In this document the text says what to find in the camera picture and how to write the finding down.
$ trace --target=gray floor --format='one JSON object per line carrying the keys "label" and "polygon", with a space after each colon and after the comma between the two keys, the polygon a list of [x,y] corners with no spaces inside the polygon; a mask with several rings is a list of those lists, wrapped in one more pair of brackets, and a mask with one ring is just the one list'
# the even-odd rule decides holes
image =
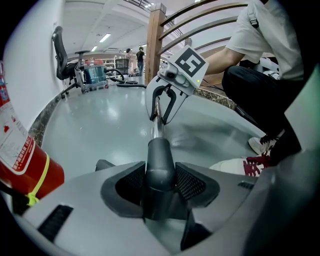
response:
{"label": "gray floor", "polygon": [[[163,108],[169,101],[162,96],[160,102]],[[52,114],[42,148],[62,165],[67,181],[93,172],[99,159],[115,165],[145,161],[151,124],[143,88],[73,89]],[[255,156],[247,141],[264,135],[231,109],[197,96],[185,100],[165,133],[175,162],[204,167]]]}

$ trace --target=white sneaker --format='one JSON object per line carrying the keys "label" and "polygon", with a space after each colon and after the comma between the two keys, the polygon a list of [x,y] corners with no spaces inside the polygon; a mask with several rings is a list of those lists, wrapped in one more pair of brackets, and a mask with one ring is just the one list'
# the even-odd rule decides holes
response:
{"label": "white sneaker", "polygon": [[276,144],[278,138],[277,137],[270,137],[268,135],[262,138],[252,137],[248,140],[250,147],[256,152],[258,155],[271,150],[273,146]]}
{"label": "white sneaker", "polygon": [[270,166],[270,151],[256,157],[235,158],[218,162],[210,167],[212,170],[238,175],[258,177],[264,168]]}

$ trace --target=standing person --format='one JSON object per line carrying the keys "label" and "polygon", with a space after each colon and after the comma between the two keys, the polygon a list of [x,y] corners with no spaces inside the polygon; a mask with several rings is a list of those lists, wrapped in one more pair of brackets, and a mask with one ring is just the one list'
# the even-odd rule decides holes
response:
{"label": "standing person", "polygon": [[144,72],[144,66],[145,66],[145,53],[144,48],[142,46],[139,47],[139,51],[136,54],[136,60],[138,62],[138,68],[139,68],[139,77],[142,77],[142,74]]}
{"label": "standing person", "polygon": [[[258,63],[263,53],[275,55],[279,80],[250,68],[237,66],[245,56]],[[222,161],[212,169],[259,175],[301,148],[285,111],[304,82],[304,65],[296,32],[283,7],[276,0],[251,0],[237,19],[237,29],[226,47],[206,59],[207,75],[224,71],[222,86],[226,95],[262,127],[263,138],[251,138],[249,145],[258,157]],[[279,139],[277,135],[285,130]]]}
{"label": "standing person", "polygon": [[132,65],[132,50],[130,48],[126,49],[125,58],[129,60],[129,66],[128,66],[128,77],[131,72],[131,65]]}

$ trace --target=red fire extinguisher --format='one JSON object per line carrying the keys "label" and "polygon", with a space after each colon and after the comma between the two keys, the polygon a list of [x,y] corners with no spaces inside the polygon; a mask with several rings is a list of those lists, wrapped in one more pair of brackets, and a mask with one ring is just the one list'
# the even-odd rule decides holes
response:
{"label": "red fire extinguisher", "polygon": [[29,136],[10,102],[0,60],[0,180],[29,198],[28,205],[65,181],[63,168]]}

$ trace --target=black pants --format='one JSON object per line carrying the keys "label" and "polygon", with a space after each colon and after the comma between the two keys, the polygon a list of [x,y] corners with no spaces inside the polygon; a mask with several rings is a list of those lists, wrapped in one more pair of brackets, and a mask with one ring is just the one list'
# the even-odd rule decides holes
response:
{"label": "black pants", "polygon": [[222,86],[226,95],[247,112],[267,135],[277,136],[285,130],[270,153],[273,165],[301,149],[285,111],[301,91],[302,82],[275,80],[250,68],[231,66],[224,72]]}

